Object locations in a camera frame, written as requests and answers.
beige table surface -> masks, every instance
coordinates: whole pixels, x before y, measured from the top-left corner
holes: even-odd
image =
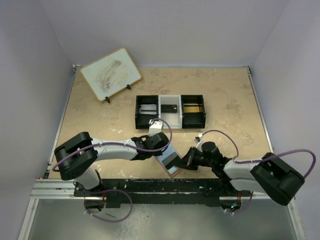
[[[221,130],[233,138],[240,151],[239,160],[259,158],[270,151],[246,69],[141,68],[140,72],[142,79],[131,90],[112,96],[109,104],[97,100],[78,71],[57,146],[80,132],[89,132],[91,137],[103,140],[144,135],[147,130],[135,129],[136,95],[203,95],[205,129],[173,130],[172,145],[181,156],[195,146],[198,133],[210,129]],[[219,133],[208,133],[204,140],[215,142],[227,157],[236,153],[232,143]],[[144,161],[103,160],[91,167],[102,178],[169,178],[155,157]],[[175,178],[215,177],[210,168],[199,167],[198,171],[183,170]],[[60,175],[51,171],[49,178],[59,179]]]

metal table frame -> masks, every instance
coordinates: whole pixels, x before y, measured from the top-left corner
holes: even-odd
[[[46,179],[46,178],[48,178],[50,170],[51,170],[51,167],[52,167],[54,149],[55,149],[55,147],[57,145],[57,141],[58,141],[58,137],[59,137],[59,134],[60,134],[60,130],[61,130],[61,127],[62,127],[62,124],[63,124],[63,121],[64,121],[64,117],[65,117],[67,105],[68,105],[68,102],[69,102],[69,97],[70,97],[70,93],[71,93],[71,90],[72,90],[72,86],[73,86],[73,83],[74,83],[74,80],[75,80],[75,77],[76,77],[76,73],[77,73],[77,70],[80,67],[81,67],[81,65],[73,65],[73,80],[72,80],[72,83],[71,83],[71,86],[70,86],[70,90],[69,90],[69,93],[68,93],[67,101],[66,101],[64,109],[63,109],[63,114],[62,114],[60,123],[58,125],[58,130],[57,130],[57,133],[56,133],[56,136],[55,136],[55,139],[54,139],[52,151],[51,151],[50,158],[49,158],[49,161],[48,161],[48,167],[47,167],[46,172],[44,173],[44,179],[36,179],[35,182],[34,182],[34,186],[33,186],[33,189],[32,189],[31,195],[30,195],[29,204],[28,204],[28,207],[27,207],[27,210],[26,210],[26,214],[25,214],[25,217],[24,217],[24,221],[23,221],[23,224],[22,224],[22,227],[21,227],[21,231],[20,231],[20,235],[19,235],[18,240],[28,240],[29,234],[30,234],[30,230],[31,230],[31,227],[32,227],[32,224],[33,224],[33,221],[34,221],[34,217],[35,217],[35,214],[36,214],[36,211],[37,211],[37,206],[38,206],[39,200],[41,200],[41,199],[51,199],[51,200],[54,200],[54,199],[70,199],[70,200],[72,200],[72,199],[84,199],[84,197],[75,197],[74,196],[75,186],[73,184],[73,180],[63,181],[61,179]],[[265,119],[264,119],[263,114],[262,114],[262,110],[261,110],[261,107],[260,107],[260,104],[259,104],[259,100],[258,100],[258,97],[257,97],[256,89],[255,89],[254,82],[253,82],[253,79],[252,79],[251,69],[250,69],[249,66],[245,66],[243,68],[245,68],[247,70],[248,77],[250,79],[250,83],[251,83],[251,86],[252,86],[254,98],[255,98],[255,101],[256,101],[256,104],[257,104],[257,107],[258,107],[258,110],[259,110],[259,114],[260,114],[260,117],[261,117],[261,121],[262,121],[262,124],[263,124],[263,128],[264,128],[264,131],[265,131],[265,135],[267,137],[267,141],[268,141],[268,144],[269,144],[269,148],[270,148],[270,151],[273,152],[273,148],[272,148],[270,137],[269,137],[268,130],[267,130],[267,127],[266,127]],[[86,200],[94,200],[94,199],[98,200],[100,198],[99,197],[86,197],[85,199]],[[270,199],[270,198],[265,194],[255,193],[253,195],[253,199]],[[220,200],[236,200],[236,197],[220,197]],[[290,218],[291,218],[291,221],[292,221],[292,225],[293,225],[293,228],[294,228],[294,232],[295,232],[296,238],[298,240],[305,240],[306,237],[305,237],[305,234],[304,234],[304,231],[303,231],[303,227],[302,227],[302,224],[301,224],[301,219],[300,219],[299,211],[298,211],[296,203],[295,203],[295,199],[292,199],[292,201],[289,203],[289,205],[287,207],[288,207],[288,211],[289,211],[289,214],[290,214]]]

gray wall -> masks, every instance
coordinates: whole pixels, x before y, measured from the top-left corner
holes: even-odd
[[[247,66],[289,0],[42,0],[73,64],[126,47],[139,66]]]
[[[276,153],[307,148],[320,156],[320,1],[291,0],[253,66],[256,86]],[[285,158],[302,174],[303,153]],[[319,239],[320,163],[296,196],[307,236]]]
[[[71,62],[41,2],[0,0],[0,239],[18,238],[71,79]]]

whiteboard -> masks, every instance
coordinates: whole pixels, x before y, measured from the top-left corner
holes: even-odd
[[[80,72],[99,101],[104,101],[106,97],[111,97],[141,79],[141,74],[125,48],[84,66]]]

